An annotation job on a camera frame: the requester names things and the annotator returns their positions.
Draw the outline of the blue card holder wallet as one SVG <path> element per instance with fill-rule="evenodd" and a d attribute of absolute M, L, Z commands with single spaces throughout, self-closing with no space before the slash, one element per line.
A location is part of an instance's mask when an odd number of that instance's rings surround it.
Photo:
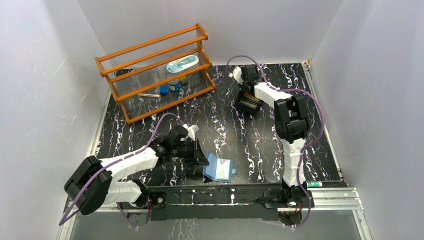
<path fill-rule="evenodd" d="M 231 159 L 219 158 L 207 153 L 209 165 L 203 168 L 202 174 L 215 182 L 231 183 L 233 175 L 237 174 L 237 169 L 234 168 L 234 161 Z"/>

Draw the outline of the white credit card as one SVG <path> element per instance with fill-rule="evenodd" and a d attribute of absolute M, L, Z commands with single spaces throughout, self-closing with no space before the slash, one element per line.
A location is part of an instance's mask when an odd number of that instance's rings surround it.
<path fill-rule="evenodd" d="M 218 160 L 216 164 L 215 179 L 229 182 L 232 175 L 232 162 L 228 159 Z"/>

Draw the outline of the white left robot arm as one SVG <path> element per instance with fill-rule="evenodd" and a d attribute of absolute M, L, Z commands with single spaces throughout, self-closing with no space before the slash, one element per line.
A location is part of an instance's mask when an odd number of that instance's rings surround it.
<path fill-rule="evenodd" d="M 188 165 L 208 166 L 199 140 L 197 125 L 175 125 L 167 134 L 152 140 L 148 147 L 111 158 L 86 157 L 64 185 L 82 215 L 103 204 L 129 203 L 137 208 L 152 201 L 152 192 L 136 180 L 124 178 L 180 158 Z"/>

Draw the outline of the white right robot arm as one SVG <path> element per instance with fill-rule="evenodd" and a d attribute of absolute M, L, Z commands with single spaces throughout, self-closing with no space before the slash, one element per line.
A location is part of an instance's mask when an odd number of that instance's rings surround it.
<path fill-rule="evenodd" d="M 262 103 L 273 108 L 275 131 L 282 141 L 284 173 L 281 191 L 267 193 L 256 202 L 295 207 L 308 197 L 303 150 L 311 125 L 305 97 L 294 96 L 273 86 L 259 75 L 254 64 L 235 67 L 228 75 L 240 88 L 235 106 L 250 113 L 258 110 Z"/>

